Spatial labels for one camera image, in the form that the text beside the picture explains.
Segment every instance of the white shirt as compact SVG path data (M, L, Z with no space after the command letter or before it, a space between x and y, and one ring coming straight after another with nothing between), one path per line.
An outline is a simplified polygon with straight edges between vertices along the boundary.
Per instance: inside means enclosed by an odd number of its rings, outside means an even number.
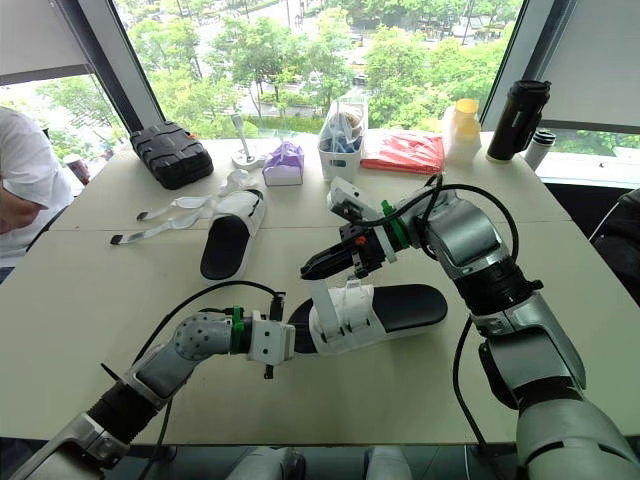
M8 192L44 207L33 223L0 234L0 267L15 267L47 222L73 200L51 143L29 117L0 107L0 176Z

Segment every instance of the red plastic bag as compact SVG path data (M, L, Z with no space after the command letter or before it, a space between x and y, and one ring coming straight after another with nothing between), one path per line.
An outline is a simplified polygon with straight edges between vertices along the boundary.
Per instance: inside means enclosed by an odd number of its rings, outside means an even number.
M431 175L442 171L442 135L373 129L367 132L360 165L365 168Z

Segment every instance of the purple tissue box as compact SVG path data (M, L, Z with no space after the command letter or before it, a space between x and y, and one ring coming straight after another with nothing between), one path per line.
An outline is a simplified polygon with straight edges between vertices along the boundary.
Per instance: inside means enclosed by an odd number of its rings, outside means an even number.
M304 152L291 142L282 142L269 154L262 169L267 187L276 185L302 185L304 170Z

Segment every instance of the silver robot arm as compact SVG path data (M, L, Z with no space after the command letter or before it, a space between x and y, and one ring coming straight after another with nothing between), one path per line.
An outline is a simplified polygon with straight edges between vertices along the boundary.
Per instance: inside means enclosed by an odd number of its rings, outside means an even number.
M542 283L524 278L482 210L459 198L455 189L440 191L431 204L425 192L432 188L417 190L391 209L386 206L385 214L403 213L394 225L380 225L381 215L372 213L364 192L334 180L329 208L369 241L343 239L341 248L348 255L336 245L313 257L303 275L323 278L350 266L345 258L354 258L356 275L362 277L384 260L395 261L399 250L427 248L486 339L479 353L492 392L519 411L521 470L534 480L640 479L640 463L623 435L585 398L582 360L540 294Z
M172 339L149 350L87 412L74 418L31 457L12 480L104 478L129 444L186 383L194 368L213 355L246 353L270 368L293 356L294 327L263 320L199 312L183 320Z

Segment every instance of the white bottle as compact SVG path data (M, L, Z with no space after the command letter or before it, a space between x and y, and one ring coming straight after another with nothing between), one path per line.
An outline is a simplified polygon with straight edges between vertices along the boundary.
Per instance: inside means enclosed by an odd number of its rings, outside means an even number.
M477 118L478 102L463 98L449 107L442 119L445 162L449 164L471 164L482 146L480 122Z
M551 132L545 132L544 130L538 130L529 143L529 148L524 154L524 161L529 164L531 170L534 172L536 168L540 166L542 160L553 144L556 143L556 136Z

